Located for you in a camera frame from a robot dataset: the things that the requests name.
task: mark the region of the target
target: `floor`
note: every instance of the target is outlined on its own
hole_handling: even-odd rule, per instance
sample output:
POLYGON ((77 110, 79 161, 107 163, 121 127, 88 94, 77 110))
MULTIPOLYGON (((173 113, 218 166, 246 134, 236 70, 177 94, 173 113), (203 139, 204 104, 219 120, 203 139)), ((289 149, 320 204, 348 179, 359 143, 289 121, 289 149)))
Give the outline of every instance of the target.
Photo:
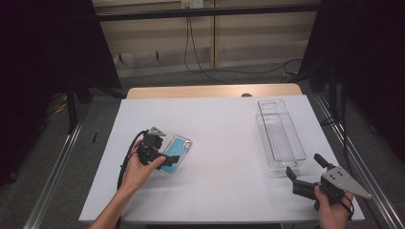
MULTIPOLYGON (((300 61, 286 65, 287 72, 297 72, 300 61)), ((132 87, 173 86, 173 85, 209 85, 222 84, 221 80, 230 84, 245 83, 280 83, 286 81, 284 67, 272 71, 280 64, 261 64, 237 66, 223 69, 225 71, 206 71, 205 73, 175 72, 154 73, 135 77, 121 78, 122 89, 127 92, 132 87)), ((323 92, 310 91, 308 81, 298 83, 317 114, 320 121, 325 119, 317 96, 328 95, 328 88, 323 92)), ((80 114, 86 114, 79 137, 75 140, 72 152, 65 158, 65 164, 60 169, 54 168, 60 160, 63 147, 66 144, 69 129, 69 118, 66 109, 61 113, 50 113, 44 129, 35 145, 17 172, 14 183, 0 187, 0 228, 22 228, 27 225, 32 210, 38 198, 44 192, 44 187, 52 173, 60 173, 55 189, 51 191, 51 200, 41 205, 43 215, 37 216, 38 228, 86 228, 88 224, 78 222, 83 201, 93 180, 97 162, 102 156, 108 135, 114 124, 114 118, 119 108, 119 100, 109 97, 97 90, 91 90, 94 101, 90 105, 77 103, 80 114)), ((63 100, 63 95, 50 102, 49 111, 55 110, 63 100)), ((389 198, 399 216, 405 216, 405 165, 399 161, 384 136, 373 131, 372 123, 354 104, 350 97, 347 100, 347 132, 355 149, 370 169, 371 174, 379 184, 381 191, 389 198)), ((323 130, 335 151, 338 161, 346 165, 342 145, 331 126, 323 130)), ((360 180, 360 175, 354 172, 354 177, 360 180)), ((359 200, 366 220, 351 222, 349 228, 390 228, 385 219, 379 214, 378 206, 373 201, 359 200)), ((284 228, 312 228, 313 222, 284 223, 284 228)))

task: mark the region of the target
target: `white tabletop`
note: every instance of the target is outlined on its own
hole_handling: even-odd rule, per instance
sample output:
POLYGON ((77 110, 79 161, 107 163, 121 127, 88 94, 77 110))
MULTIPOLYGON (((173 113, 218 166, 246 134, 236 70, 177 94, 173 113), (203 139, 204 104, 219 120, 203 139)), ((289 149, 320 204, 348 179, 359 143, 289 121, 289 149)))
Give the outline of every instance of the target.
MULTIPOLYGON (((313 200, 292 193, 284 174, 269 171, 256 123, 258 100, 284 99, 307 154, 299 179, 320 180, 315 153, 337 165, 304 95, 122 100, 79 220, 93 221, 117 188, 119 165, 133 138, 156 126, 193 141, 174 175, 155 171, 131 199, 122 219, 134 223, 247 223, 317 220, 313 200)), ((364 219, 354 202, 353 219, 364 219)))

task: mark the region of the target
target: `clear plastic container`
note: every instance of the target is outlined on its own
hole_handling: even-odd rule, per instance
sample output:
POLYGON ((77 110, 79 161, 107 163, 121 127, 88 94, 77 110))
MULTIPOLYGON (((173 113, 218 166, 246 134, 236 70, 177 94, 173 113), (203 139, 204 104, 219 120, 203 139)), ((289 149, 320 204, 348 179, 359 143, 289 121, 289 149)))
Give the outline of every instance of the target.
POLYGON ((259 101, 256 115, 267 158, 273 172, 284 172, 289 166, 297 171, 306 159, 284 100, 259 101))

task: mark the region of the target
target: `blue phone case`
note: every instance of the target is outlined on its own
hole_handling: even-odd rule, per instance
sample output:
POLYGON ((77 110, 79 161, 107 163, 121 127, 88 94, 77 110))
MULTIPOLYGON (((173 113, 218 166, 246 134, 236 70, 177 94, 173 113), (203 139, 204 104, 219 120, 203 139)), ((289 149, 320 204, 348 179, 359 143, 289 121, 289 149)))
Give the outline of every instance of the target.
POLYGON ((181 161, 186 155, 188 149, 191 147, 191 140, 185 137, 175 135, 169 145, 164 150, 164 154, 168 156, 180 156, 179 162, 173 164, 172 166, 161 166, 161 170, 168 173, 174 174, 176 169, 180 166, 181 161))

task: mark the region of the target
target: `wire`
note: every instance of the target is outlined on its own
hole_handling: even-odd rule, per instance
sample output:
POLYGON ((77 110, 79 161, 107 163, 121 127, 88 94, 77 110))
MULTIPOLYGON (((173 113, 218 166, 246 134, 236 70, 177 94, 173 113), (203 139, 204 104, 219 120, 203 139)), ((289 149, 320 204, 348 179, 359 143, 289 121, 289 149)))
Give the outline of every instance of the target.
POLYGON ((195 44, 195 42, 194 42, 193 27, 192 27, 192 24, 191 24, 191 18, 189 18, 189 17, 187 17, 187 39, 186 39, 186 43, 185 43, 185 50, 184 50, 184 57, 183 57, 183 59, 184 59, 185 68, 186 68, 189 72, 191 72, 191 73, 204 73, 204 75, 205 75, 206 77, 208 77, 209 79, 212 79, 212 80, 215 80, 215 81, 219 81, 219 82, 222 82, 222 83, 225 83, 225 84, 230 84, 230 83, 225 82, 225 81, 222 81, 222 80, 220 80, 220 79, 212 78, 212 77, 208 76, 206 73, 207 73, 207 72, 245 73, 245 74, 273 73, 273 72, 275 72, 275 71, 277 71, 277 70, 279 70, 279 69, 281 69, 281 68, 286 69, 286 65, 289 64, 290 62, 293 62, 293 61, 302 61, 302 60, 303 60, 302 58, 293 58, 293 59, 290 59, 289 61, 283 63, 282 65, 280 65, 280 66, 278 66, 278 67, 276 67, 276 68, 274 68, 274 69, 267 70, 267 71, 262 71, 262 72, 244 72, 244 71, 219 70, 219 69, 204 70, 204 69, 202 68, 201 64, 200 64, 200 60, 199 60, 199 57, 198 57, 198 55, 197 55, 196 44, 195 44), (188 50, 189 33, 190 33, 190 35, 191 35, 191 40, 192 40, 192 44, 193 44, 194 54, 195 54, 195 56, 196 56, 197 63, 198 63, 199 68, 200 68, 199 71, 190 70, 190 69, 188 68, 188 65, 187 65, 186 55, 187 55, 187 50, 188 50))
POLYGON ((192 72, 192 73, 203 73, 207 78, 209 78, 209 79, 211 79, 211 80, 214 80, 214 81, 217 81, 217 82, 220 82, 220 83, 231 84, 231 83, 225 82, 225 81, 223 81, 223 80, 221 80, 221 79, 213 78, 213 77, 209 76, 209 75, 203 70, 203 68, 202 68, 202 66, 201 66, 201 64, 200 64, 199 57, 197 56, 196 44, 195 44, 195 42, 194 42, 194 35, 193 35, 193 27, 192 27, 192 25, 191 25, 191 18, 190 18, 190 17, 187 17, 186 19, 187 19, 187 40, 186 40, 186 43, 185 43, 184 64, 185 64, 185 67, 187 68, 187 70, 190 71, 190 72, 192 72), (187 55, 187 49, 188 49, 188 33, 189 33, 189 28, 190 28, 191 40, 192 40, 193 47, 194 47, 194 54, 195 54, 195 56, 196 56, 197 63, 198 63, 199 68, 200 68, 200 70, 201 70, 200 72, 191 71, 191 70, 188 68, 188 66, 187 66, 187 62, 186 62, 186 58, 185 58, 185 57, 186 57, 186 55, 187 55))
MULTIPOLYGON (((144 134, 147 134, 147 133, 148 133, 147 131, 141 131, 141 132, 139 132, 139 134, 137 134, 137 136, 135 136, 134 140, 132 141, 131 145, 129 146, 128 152, 127 152, 127 154, 125 155, 124 161, 122 162, 121 170, 119 171, 119 177, 118 177, 118 182, 117 182, 117 189, 119 189, 119 187, 120 187, 121 184, 122 184, 122 179, 124 178, 124 174, 125 174, 126 167, 128 166, 129 158, 131 158, 131 150, 132 150, 132 147, 134 147, 135 142, 137 142, 138 138, 139 138, 141 135, 144 135, 144 134)), ((118 220, 117 220, 116 229, 119 229, 120 225, 121 225, 121 217, 119 217, 118 220)))

